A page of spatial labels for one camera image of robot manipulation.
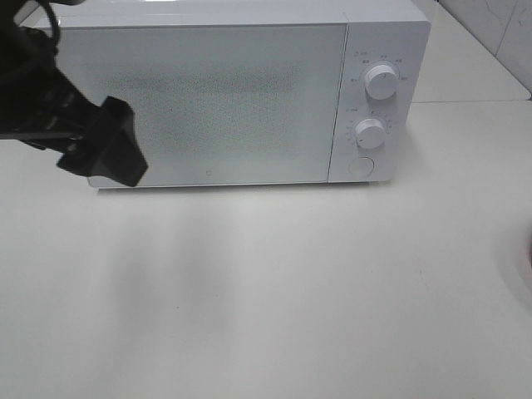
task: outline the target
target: black cable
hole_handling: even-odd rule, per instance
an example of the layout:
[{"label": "black cable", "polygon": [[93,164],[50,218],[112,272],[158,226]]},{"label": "black cable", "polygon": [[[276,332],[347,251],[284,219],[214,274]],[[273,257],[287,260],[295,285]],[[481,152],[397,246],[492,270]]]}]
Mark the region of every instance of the black cable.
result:
[{"label": "black cable", "polygon": [[61,30],[59,29],[59,21],[57,21],[56,14],[52,10],[52,6],[48,0],[35,0],[42,7],[44,12],[47,14],[48,21],[50,22],[50,27],[52,28],[52,37],[50,38],[50,43],[55,48],[61,39]]}]

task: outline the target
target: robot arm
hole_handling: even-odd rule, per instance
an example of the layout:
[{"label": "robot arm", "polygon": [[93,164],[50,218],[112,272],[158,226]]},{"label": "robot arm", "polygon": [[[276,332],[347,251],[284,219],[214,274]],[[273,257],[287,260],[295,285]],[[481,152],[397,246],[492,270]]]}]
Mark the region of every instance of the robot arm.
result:
[{"label": "robot arm", "polygon": [[55,63],[60,30],[49,2],[37,0],[50,20],[51,37],[13,21],[26,2],[0,5],[0,140],[59,151],[57,166],[76,175],[137,185],[148,165],[136,143],[133,110],[114,97],[96,106],[76,89]]}]

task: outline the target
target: round button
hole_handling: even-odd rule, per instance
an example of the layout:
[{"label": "round button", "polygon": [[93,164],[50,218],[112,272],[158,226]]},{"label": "round button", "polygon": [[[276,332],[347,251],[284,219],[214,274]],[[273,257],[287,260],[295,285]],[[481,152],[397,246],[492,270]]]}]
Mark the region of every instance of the round button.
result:
[{"label": "round button", "polygon": [[375,163],[371,158],[358,158],[349,165],[349,173],[355,179],[364,179],[368,177],[375,168]]},{"label": "round button", "polygon": [[386,100],[393,96],[397,91],[398,80],[399,73],[391,64],[375,65],[364,77],[367,94],[375,100]]},{"label": "round button", "polygon": [[364,150],[373,150],[384,142],[386,128],[378,119],[366,119],[355,128],[357,144]]}]

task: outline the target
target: microwave window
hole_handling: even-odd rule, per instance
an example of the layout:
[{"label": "microwave window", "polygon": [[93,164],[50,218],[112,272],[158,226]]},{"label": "microwave window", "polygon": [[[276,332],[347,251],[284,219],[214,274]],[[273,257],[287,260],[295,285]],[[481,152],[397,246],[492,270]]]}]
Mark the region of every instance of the microwave window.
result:
[{"label": "microwave window", "polygon": [[345,29],[70,30],[59,64],[92,101],[131,104],[141,185],[325,182]]}]

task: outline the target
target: microwave control panel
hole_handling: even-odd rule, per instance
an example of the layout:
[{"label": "microwave control panel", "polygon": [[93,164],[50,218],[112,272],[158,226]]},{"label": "microwave control panel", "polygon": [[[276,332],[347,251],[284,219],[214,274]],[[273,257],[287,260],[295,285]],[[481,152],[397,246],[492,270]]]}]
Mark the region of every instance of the microwave control panel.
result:
[{"label": "microwave control panel", "polygon": [[330,183],[392,177],[430,23],[347,25]]}]

